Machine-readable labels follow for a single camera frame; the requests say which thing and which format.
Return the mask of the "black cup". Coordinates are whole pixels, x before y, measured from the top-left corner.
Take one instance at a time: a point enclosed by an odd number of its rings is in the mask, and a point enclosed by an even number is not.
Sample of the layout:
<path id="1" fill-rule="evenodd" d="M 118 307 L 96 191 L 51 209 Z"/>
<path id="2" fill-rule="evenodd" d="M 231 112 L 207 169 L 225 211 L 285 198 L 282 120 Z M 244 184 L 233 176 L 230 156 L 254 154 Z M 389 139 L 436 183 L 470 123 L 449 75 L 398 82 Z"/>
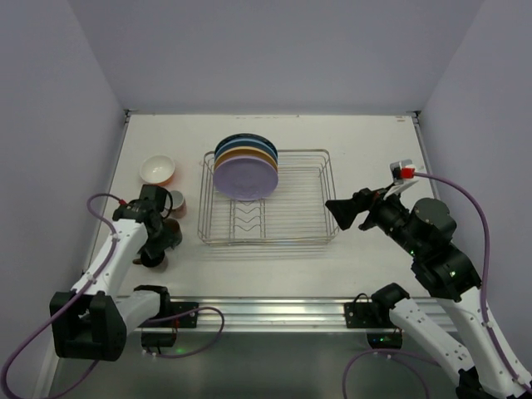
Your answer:
<path id="1" fill-rule="evenodd" d="M 177 219 L 168 218 L 165 220 L 165 226 L 169 228 L 172 233 L 172 244 L 170 245 L 170 247 L 174 249 L 179 244 L 181 244 L 183 239 L 180 223 Z"/>

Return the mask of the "dark red cup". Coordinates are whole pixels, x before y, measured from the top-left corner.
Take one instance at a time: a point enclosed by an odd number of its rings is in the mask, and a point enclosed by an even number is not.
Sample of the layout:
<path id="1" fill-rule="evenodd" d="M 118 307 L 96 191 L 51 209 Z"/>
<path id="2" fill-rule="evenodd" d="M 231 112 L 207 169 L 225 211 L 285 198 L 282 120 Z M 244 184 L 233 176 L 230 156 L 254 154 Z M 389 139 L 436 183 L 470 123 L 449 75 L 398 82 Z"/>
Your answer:
<path id="1" fill-rule="evenodd" d="M 138 257 L 132 260 L 134 265 L 142 265 L 146 268 L 156 268 L 165 260 L 165 252 L 159 252 L 151 257 L 146 251 L 141 251 Z"/>

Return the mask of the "pink dotted mug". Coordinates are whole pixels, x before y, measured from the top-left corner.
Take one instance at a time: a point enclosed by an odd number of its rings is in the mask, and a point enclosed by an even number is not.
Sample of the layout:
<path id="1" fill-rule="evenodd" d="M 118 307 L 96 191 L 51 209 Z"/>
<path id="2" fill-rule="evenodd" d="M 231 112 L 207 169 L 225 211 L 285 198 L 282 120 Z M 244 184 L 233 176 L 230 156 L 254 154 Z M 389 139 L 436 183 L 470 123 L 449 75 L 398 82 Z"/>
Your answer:
<path id="1" fill-rule="evenodd" d="M 187 204 L 184 195 L 178 190 L 170 192 L 171 206 L 170 215 L 176 219 L 182 219 L 187 214 Z"/>

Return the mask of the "orange bowl white inside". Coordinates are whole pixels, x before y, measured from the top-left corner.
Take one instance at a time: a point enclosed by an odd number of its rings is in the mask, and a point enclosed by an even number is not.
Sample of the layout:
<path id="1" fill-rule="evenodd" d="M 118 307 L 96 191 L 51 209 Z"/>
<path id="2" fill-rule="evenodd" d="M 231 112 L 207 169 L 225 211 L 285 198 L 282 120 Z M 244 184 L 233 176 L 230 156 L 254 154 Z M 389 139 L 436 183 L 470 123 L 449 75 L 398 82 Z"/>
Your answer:
<path id="1" fill-rule="evenodd" d="M 140 165 L 139 176 L 149 185 L 168 185 L 175 175 L 175 162 L 168 155 L 153 155 Z"/>

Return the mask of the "purple plate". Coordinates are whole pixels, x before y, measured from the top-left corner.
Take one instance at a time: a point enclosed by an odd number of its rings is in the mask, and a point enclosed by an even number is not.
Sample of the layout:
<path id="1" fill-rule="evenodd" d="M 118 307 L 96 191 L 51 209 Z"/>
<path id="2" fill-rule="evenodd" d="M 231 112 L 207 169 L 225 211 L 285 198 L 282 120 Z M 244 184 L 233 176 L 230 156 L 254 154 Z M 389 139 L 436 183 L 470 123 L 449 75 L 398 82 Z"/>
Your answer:
<path id="1" fill-rule="evenodd" d="M 260 200 L 270 196 L 277 186 L 275 168 L 254 156 L 236 156 L 214 170 L 214 187 L 232 200 Z"/>

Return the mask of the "yellow plate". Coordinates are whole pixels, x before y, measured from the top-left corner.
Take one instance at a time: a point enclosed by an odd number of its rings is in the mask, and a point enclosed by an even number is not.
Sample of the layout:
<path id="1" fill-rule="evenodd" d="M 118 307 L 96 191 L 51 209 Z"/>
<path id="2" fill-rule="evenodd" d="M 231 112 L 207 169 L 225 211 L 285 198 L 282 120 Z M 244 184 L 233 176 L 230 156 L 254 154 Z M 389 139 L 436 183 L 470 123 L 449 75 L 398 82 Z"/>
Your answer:
<path id="1" fill-rule="evenodd" d="M 272 155 L 267 153 L 265 150 L 260 150 L 252 146 L 238 146 L 223 152 L 221 155 L 215 158 L 214 170 L 217 170 L 223 163 L 227 163 L 232 159 L 263 160 L 268 165 L 272 166 L 275 171 L 278 171 L 278 162 Z"/>

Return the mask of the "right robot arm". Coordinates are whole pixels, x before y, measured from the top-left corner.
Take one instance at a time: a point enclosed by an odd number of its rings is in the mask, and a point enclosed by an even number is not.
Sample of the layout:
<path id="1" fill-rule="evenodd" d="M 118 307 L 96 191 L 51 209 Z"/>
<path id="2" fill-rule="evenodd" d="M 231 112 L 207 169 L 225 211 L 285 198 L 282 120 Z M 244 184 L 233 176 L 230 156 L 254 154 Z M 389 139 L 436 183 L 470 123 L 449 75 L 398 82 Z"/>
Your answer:
<path id="1" fill-rule="evenodd" d="M 529 398 L 531 375 L 481 307 L 482 282 L 472 262 L 452 242 L 456 222 L 438 199 L 419 199 L 407 209 L 399 195 L 363 189 L 326 207 L 340 229 L 360 213 L 365 231 L 378 227 L 412 257 L 416 280 L 448 315 L 458 339 L 433 322 L 404 288 L 391 283 L 371 296 L 372 311 L 402 329 L 451 379 L 459 398 Z"/>

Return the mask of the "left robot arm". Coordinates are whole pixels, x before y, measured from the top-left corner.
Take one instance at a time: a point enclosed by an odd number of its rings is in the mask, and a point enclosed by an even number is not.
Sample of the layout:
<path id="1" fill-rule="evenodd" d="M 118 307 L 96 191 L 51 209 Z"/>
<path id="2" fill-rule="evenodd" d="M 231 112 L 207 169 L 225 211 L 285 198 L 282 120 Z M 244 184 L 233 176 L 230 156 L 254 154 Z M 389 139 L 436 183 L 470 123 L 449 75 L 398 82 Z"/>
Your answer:
<path id="1" fill-rule="evenodd" d="M 181 233 L 155 210 L 116 210 L 111 232 L 90 267 L 70 291 L 57 292 L 50 301 L 56 355 L 114 362 L 130 333 L 153 318 L 168 316 L 166 287 L 140 285 L 127 298 L 118 296 L 134 259 L 154 268 L 181 240 Z"/>

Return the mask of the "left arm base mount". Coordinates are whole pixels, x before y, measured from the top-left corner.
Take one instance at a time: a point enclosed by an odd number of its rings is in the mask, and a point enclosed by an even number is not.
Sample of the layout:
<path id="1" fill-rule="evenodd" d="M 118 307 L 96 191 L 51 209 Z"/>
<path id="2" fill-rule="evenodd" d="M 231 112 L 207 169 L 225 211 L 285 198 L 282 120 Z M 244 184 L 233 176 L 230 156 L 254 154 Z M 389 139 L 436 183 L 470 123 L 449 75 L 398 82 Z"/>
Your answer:
<path id="1" fill-rule="evenodd" d="M 161 352 L 173 347 L 182 329 L 197 327 L 199 304 L 197 302 L 170 302 L 154 318 L 140 325 L 141 346 L 146 350 Z"/>

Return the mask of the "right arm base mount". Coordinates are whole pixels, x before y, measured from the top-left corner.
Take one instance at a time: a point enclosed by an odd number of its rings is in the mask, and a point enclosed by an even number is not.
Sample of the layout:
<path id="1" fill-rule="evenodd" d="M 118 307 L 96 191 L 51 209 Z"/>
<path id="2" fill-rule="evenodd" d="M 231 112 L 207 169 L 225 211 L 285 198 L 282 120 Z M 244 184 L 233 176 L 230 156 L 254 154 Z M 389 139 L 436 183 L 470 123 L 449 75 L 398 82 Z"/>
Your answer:
<path id="1" fill-rule="evenodd" d="M 343 316 L 348 329 L 365 331 L 371 348 L 402 348 L 402 330 L 390 321 L 381 305 L 374 303 L 365 293 L 359 293 L 352 301 L 343 304 Z"/>

